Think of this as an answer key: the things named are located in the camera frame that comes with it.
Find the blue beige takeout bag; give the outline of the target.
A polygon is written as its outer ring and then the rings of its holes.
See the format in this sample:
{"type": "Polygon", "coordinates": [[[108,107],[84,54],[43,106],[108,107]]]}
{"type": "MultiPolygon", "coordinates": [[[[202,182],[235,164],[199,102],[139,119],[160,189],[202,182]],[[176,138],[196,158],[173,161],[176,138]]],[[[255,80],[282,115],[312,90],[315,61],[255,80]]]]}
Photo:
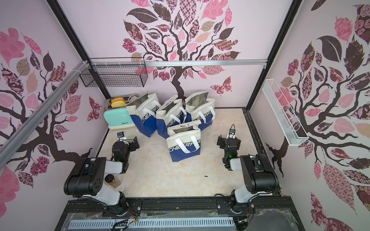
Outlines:
{"type": "Polygon", "coordinates": [[[137,129],[149,138],[157,130],[156,112],[160,107],[156,93],[146,93],[126,105],[137,129]]]}
{"type": "Polygon", "coordinates": [[[173,162],[200,155],[201,130],[199,120],[169,127],[166,139],[173,162]]]}
{"type": "Polygon", "coordinates": [[[185,122],[200,121],[199,129],[202,131],[212,125],[216,117],[215,99],[208,97],[208,91],[199,91],[185,99],[185,122]]]}
{"type": "Polygon", "coordinates": [[[183,107],[183,100],[179,99],[178,95],[173,95],[156,111],[158,135],[168,138],[168,128],[183,124],[186,118],[187,112],[183,107]]]}

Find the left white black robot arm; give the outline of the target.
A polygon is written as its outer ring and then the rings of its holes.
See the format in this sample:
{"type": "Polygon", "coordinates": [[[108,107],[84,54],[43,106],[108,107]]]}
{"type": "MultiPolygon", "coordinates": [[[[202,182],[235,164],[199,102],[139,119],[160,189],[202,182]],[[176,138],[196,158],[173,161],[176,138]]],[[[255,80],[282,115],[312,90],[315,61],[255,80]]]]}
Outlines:
{"type": "Polygon", "coordinates": [[[118,138],[112,145],[113,157],[80,158],[66,179],[63,189],[75,198],[90,198],[104,206],[113,215],[123,215],[128,210],[124,193],[107,186],[115,175],[125,174],[130,153],[140,148],[137,137],[118,138]]]}

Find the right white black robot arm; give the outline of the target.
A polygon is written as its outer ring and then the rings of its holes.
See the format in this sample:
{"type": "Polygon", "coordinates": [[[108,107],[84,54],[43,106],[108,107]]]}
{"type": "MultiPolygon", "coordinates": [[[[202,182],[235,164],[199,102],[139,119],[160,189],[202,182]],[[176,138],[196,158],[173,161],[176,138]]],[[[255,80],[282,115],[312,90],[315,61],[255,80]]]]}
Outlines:
{"type": "Polygon", "coordinates": [[[243,184],[229,196],[230,210],[241,213],[259,195],[269,195],[278,187],[278,179],[272,167],[260,155],[238,156],[241,140],[235,136],[219,136],[217,146],[224,151],[224,167],[229,171],[241,171],[243,184]]]}

